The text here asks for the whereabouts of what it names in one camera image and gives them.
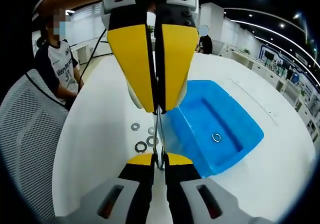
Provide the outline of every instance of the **face mask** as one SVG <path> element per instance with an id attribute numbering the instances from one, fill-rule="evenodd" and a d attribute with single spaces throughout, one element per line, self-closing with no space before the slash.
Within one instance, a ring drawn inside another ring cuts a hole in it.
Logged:
<path id="1" fill-rule="evenodd" d="M 53 29 L 54 35 L 59 35 L 59 40 L 62 41 L 66 38 L 66 23 L 65 22 L 59 22 L 59 28 Z"/>

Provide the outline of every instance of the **black cable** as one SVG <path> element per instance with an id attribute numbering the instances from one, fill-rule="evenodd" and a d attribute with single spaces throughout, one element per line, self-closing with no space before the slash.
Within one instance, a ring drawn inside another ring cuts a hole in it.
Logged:
<path id="1" fill-rule="evenodd" d="M 88 66 L 89 66 L 89 64 L 90 64 L 90 61 L 91 61 L 91 59 L 93 58 L 93 56 L 94 56 L 94 54 L 95 54 L 95 52 L 96 52 L 96 49 L 97 49 L 97 47 L 98 47 L 98 45 L 99 45 L 99 43 L 100 43 L 100 40 L 102 39 L 102 37 L 103 37 L 103 35 L 105 34 L 106 31 L 107 31 L 107 30 L 104 29 L 104 31 L 102 32 L 101 36 L 99 37 L 99 39 L 98 39 L 98 41 L 97 41 L 97 43 L 96 43 L 96 45 L 95 45 L 95 48 L 94 48 L 94 50 L 93 50 L 93 52 L 92 52 L 92 54 L 91 54 L 91 56 L 90 56 L 90 59 L 89 59 L 88 63 L 86 64 L 86 66 L 85 66 L 85 68 L 84 68 L 84 71 L 82 72 L 82 74 L 81 74 L 81 76 L 80 76 L 79 83 L 81 82 L 82 77 L 83 77 L 85 71 L 87 70 L 87 68 L 88 68 Z"/>
<path id="2" fill-rule="evenodd" d="M 30 76 L 29 76 L 27 73 L 25 73 L 25 76 L 28 78 L 28 80 L 29 80 L 41 93 L 43 93 L 45 96 L 47 96 L 49 99 L 51 99 L 53 102 L 57 103 L 58 105 L 61 105 L 61 106 L 65 107 L 64 104 L 62 104 L 62 103 L 60 103 L 59 101 L 55 100 L 55 99 L 52 98 L 50 95 L 48 95 L 45 91 L 43 91 L 43 90 L 33 81 L 33 79 L 30 78 Z"/>

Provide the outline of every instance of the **white t-shirt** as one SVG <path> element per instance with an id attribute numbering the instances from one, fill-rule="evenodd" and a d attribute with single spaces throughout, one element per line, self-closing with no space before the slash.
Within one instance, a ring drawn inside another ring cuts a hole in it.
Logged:
<path id="1" fill-rule="evenodd" d="M 78 83 L 73 71 L 78 62 L 72 56 L 66 40 L 59 42 L 59 47 L 45 42 L 35 57 L 37 70 L 53 93 L 59 84 L 71 92 L 78 92 Z M 66 103 L 65 99 L 59 100 L 62 104 Z"/>

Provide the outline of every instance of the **robotic arm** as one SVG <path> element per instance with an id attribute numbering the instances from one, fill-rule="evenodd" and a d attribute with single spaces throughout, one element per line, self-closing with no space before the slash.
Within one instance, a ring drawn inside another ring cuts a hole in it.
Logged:
<path id="1" fill-rule="evenodd" d="M 147 29 L 148 0 L 102 0 L 101 16 L 107 40 L 127 78 L 137 106 L 161 114 L 179 105 L 186 93 L 187 75 L 198 42 L 194 20 L 198 0 L 157 0 L 155 63 Z M 142 224 L 152 200 L 158 154 L 137 155 L 118 176 L 82 198 L 80 207 L 52 223 Z M 239 209 L 237 199 L 211 179 L 201 179 L 191 160 L 166 153 L 167 200 L 174 223 L 271 223 Z"/>

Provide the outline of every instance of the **gray gripper base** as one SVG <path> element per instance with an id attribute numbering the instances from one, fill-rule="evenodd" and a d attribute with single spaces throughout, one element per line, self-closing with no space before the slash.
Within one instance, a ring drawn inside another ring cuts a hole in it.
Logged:
<path id="1" fill-rule="evenodd" d="M 116 199 L 108 219 L 98 215 L 99 208 L 115 187 L 123 187 Z M 80 207 L 68 216 L 59 216 L 47 221 L 45 224 L 125 224 L 133 196 L 139 182 L 120 178 L 111 178 L 87 193 L 80 202 Z"/>
<path id="2" fill-rule="evenodd" d="M 181 182 L 190 204 L 195 224 L 271 224 L 270 220 L 252 217 L 242 211 L 235 196 L 209 178 Z M 212 194 L 222 214 L 212 219 L 198 188 L 205 186 Z"/>

